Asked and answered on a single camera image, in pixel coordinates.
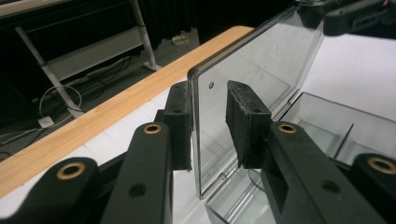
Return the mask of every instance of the wooden countertop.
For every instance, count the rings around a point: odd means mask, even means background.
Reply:
[[[61,129],[0,162],[0,198],[181,80],[196,64],[251,30],[244,26],[227,30]]]

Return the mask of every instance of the transparent plastic panel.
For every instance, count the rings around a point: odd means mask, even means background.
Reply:
[[[302,126],[323,152],[352,164],[361,153],[396,158],[396,122],[303,93],[281,119]]]
[[[292,7],[218,55],[190,70],[192,142],[197,196],[204,198],[236,167],[225,122],[227,82],[248,84],[276,114],[299,89],[322,40]]]
[[[212,224],[276,223],[260,174],[255,170],[237,170],[205,206]]]

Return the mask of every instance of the floor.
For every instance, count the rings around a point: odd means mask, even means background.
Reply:
[[[181,35],[188,39],[178,42],[176,45],[173,44],[172,40],[164,39],[160,46],[154,50],[156,62],[159,66],[164,67],[199,46],[196,29],[192,28],[190,32]],[[152,71],[142,66],[146,61],[147,54],[142,51],[139,56],[120,60],[114,66],[107,68],[107,71],[101,71],[100,75],[92,75],[90,80],[71,86],[81,95],[81,110],[85,112],[91,110],[152,74]],[[75,100],[75,103],[78,104],[79,97],[75,91],[72,89],[67,89],[67,91]],[[41,106],[39,106],[39,100],[35,105],[37,110],[41,107],[44,117],[50,116],[52,118],[55,126],[42,130],[36,120],[26,120],[12,125],[6,132],[2,131],[0,133],[0,161],[6,160],[9,156],[32,145],[73,120],[56,91],[50,91],[44,97]]]

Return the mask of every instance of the cable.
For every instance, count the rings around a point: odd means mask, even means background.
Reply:
[[[65,123],[65,122],[66,122],[68,119],[70,119],[71,117],[72,117],[72,115],[69,115],[69,116],[67,116],[67,118],[63,119],[63,120],[60,121],[59,123],[52,124],[51,126],[45,128],[45,129],[54,128],[54,127],[56,127],[56,126],[59,126],[59,125]]]
[[[88,98],[88,100],[95,100],[95,99],[99,98],[106,91],[107,86],[106,86],[106,83],[104,81],[102,81],[101,79],[99,79],[97,77],[91,77],[91,79],[94,80],[94,81],[99,82],[100,85],[102,85],[102,88],[101,88],[101,90],[99,90],[98,93],[96,93],[94,96],[91,96],[90,98]]]
[[[52,94],[52,92],[50,92],[49,95],[50,95],[53,99],[55,99],[55,100],[60,104],[60,107],[61,107],[61,106],[64,106],[64,107],[69,108],[69,109],[71,109],[71,110],[85,113],[85,111],[83,111],[83,110],[77,110],[77,109],[75,109],[75,108],[72,108],[72,107],[68,106],[68,105],[67,105],[66,103],[64,103],[62,100],[59,100],[56,96],[54,96],[54,95]],[[52,117],[53,112],[55,112],[56,110],[57,110],[57,109],[55,109],[54,111],[51,112],[50,117]]]
[[[120,65],[120,69],[117,71],[117,72],[113,72],[113,73],[110,73],[110,74],[107,74],[106,76],[111,76],[111,75],[113,75],[112,77],[110,77],[110,78],[108,78],[107,80],[103,80],[105,83],[106,82],[108,82],[108,81],[110,81],[110,80],[112,80],[114,77],[116,77],[121,71],[124,71],[125,69],[127,69],[128,67],[129,67],[129,64],[131,63],[131,58],[132,57],[129,57],[128,59],[127,59],[128,57],[125,57],[124,58],[124,60],[122,61],[122,63],[121,63],[121,65]]]
[[[49,91],[51,91],[51,90],[53,90],[53,89],[55,89],[55,88],[60,88],[60,87],[68,88],[68,89],[71,89],[71,90],[75,91],[76,94],[77,94],[78,97],[79,97],[78,107],[81,106],[81,104],[82,104],[82,96],[81,96],[81,94],[80,94],[76,89],[74,89],[73,87],[69,87],[69,86],[53,86],[53,87],[47,89],[47,90],[44,92],[44,94],[43,94],[43,96],[41,97],[41,99],[40,99],[40,104],[38,105],[38,111],[40,112],[41,118],[44,118],[43,113],[42,113],[42,110],[41,110],[41,106],[42,106],[42,104],[43,104],[44,97],[47,95],[47,93],[48,93]]]
[[[31,129],[31,130],[27,130],[27,131],[15,132],[15,133],[21,133],[21,134],[19,134],[19,135],[17,135],[17,136],[14,136],[14,137],[8,139],[7,141],[2,142],[2,143],[0,144],[0,147],[5,146],[6,144],[8,144],[8,143],[10,143],[10,142],[13,142],[13,141],[15,141],[15,140],[17,140],[17,139],[19,139],[19,138],[21,138],[21,137],[24,137],[24,136],[25,136],[26,134],[28,134],[28,133],[32,133],[32,132],[40,131],[40,130],[44,130],[44,129]],[[12,135],[12,134],[14,134],[14,133],[3,134],[3,135],[0,135],[0,137]]]
[[[98,68],[98,69],[88,73],[86,76],[87,77],[95,77],[95,76],[103,75],[103,74],[107,73],[108,71],[111,71],[114,68],[118,67],[120,65],[120,63],[122,63],[125,60],[125,58],[127,58],[127,57],[131,57],[131,56],[126,56],[124,58],[119,59],[118,61],[114,62],[111,65]]]
[[[30,145],[32,145],[35,140],[37,140],[38,136],[40,136],[46,129],[42,129],[40,133],[38,133],[25,147],[29,147]]]

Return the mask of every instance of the small hole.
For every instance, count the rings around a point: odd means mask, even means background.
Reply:
[[[295,133],[297,129],[289,124],[281,124],[278,126],[278,129],[283,133]]]
[[[340,187],[336,185],[334,182],[325,180],[322,182],[322,187],[329,191],[330,193],[339,193],[340,192]]]
[[[143,132],[153,134],[153,133],[159,133],[161,129],[162,129],[161,126],[158,124],[150,124],[143,129]]]
[[[288,132],[293,131],[293,129],[290,126],[282,126],[282,129]]]
[[[81,175],[84,172],[84,170],[85,170],[84,163],[80,161],[71,162],[63,166],[61,169],[59,169],[56,176],[58,177],[58,179],[62,179],[62,180],[73,179]]]
[[[367,162],[378,172],[387,175],[396,175],[396,165],[391,161],[387,161],[378,157],[372,157]]]
[[[383,169],[387,169],[387,170],[390,170],[390,168],[391,168],[388,164],[386,164],[382,161],[375,161],[375,165],[377,165]]]
[[[78,170],[79,170],[78,166],[70,166],[70,167],[67,167],[66,169],[64,169],[64,174],[72,175],[72,174],[76,173]]]
[[[129,189],[129,196],[131,196],[131,198],[140,198],[145,194],[146,194],[146,186],[142,184],[133,185]]]
[[[154,132],[154,131],[157,131],[157,130],[158,130],[157,126],[148,126],[148,131],[150,131],[150,132]]]

